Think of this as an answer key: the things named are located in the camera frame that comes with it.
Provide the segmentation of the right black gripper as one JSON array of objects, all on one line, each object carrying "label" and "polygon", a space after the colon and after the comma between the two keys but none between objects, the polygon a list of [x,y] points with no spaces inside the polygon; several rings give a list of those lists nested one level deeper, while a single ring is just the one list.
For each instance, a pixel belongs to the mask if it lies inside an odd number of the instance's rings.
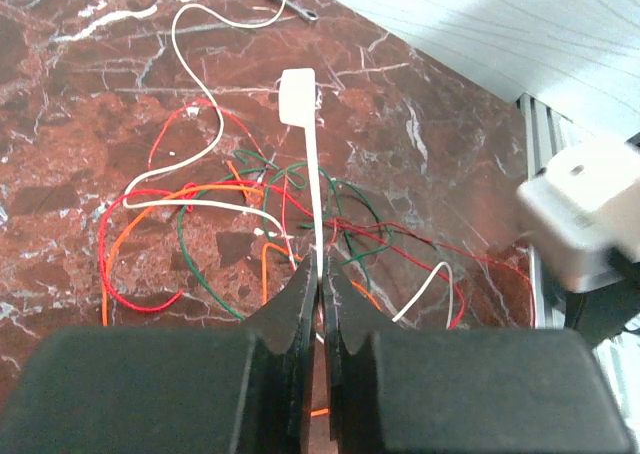
[{"label": "right black gripper", "polygon": [[622,253],[608,253],[608,264],[621,276],[619,281],[586,294],[566,292],[564,327],[579,333],[595,348],[622,333],[639,314],[639,263]]}]

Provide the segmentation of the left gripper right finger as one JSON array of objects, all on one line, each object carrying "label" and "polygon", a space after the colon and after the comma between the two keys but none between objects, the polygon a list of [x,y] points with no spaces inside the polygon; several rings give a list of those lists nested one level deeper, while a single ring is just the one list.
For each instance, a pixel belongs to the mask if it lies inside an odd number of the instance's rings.
[{"label": "left gripper right finger", "polygon": [[631,453],[635,441],[571,330],[414,330],[327,258],[330,434],[342,453]]}]

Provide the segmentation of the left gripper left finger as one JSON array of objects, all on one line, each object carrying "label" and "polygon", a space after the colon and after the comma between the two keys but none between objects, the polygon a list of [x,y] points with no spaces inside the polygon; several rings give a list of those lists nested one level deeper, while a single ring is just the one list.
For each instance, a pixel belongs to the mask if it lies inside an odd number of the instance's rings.
[{"label": "left gripper left finger", "polygon": [[5,453],[304,453],[318,276],[230,327],[73,327],[43,340],[1,414]]}]

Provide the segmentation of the long white zip tie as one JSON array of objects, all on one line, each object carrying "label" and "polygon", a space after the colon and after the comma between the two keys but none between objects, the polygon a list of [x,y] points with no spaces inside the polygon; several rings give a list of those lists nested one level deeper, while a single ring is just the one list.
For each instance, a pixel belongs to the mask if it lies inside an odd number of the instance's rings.
[{"label": "long white zip tie", "polygon": [[316,140],[316,76],[312,68],[285,69],[278,90],[279,119],[282,124],[304,131],[309,188],[312,203],[318,284],[324,274],[324,235],[320,172]]}]

